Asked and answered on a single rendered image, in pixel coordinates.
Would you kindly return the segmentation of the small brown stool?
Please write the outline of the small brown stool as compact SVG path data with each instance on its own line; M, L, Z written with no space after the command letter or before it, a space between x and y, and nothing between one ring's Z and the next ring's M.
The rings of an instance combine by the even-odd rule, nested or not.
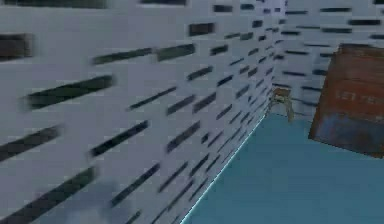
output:
M294 110L290 93L291 91L289 89L275 88L270 97L266 113L269 114L275 105L282 104L285 106L288 122L292 122L294 119Z

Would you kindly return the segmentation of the rusty brown metal cabinet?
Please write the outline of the rusty brown metal cabinet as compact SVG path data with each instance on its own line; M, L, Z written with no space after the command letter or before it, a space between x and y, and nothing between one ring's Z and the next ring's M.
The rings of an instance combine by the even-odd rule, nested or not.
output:
M326 72L308 138L384 158L384 48L338 47Z

